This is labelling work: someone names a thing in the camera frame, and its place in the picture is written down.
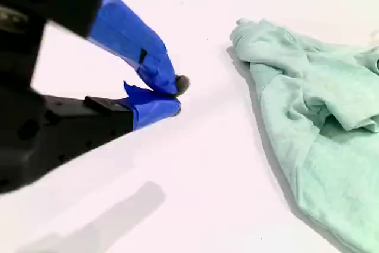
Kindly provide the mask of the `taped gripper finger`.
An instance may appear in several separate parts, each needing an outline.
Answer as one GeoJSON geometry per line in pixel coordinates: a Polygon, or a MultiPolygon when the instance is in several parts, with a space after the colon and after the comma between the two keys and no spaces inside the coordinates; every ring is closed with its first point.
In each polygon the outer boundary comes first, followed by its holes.
{"type": "Polygon", "coordinates": [[[163,40],[122,0],[35,0],[52,21],[131,65],[156,92],[179,96],[189,86],[177,75],[163,40]]]}
{"type": "Polygon", "coordinates": [[[179,99],[124,84],[126,97],[46,97],[38,142],[38,175],[120,136],[177,115],[179,99]]]}

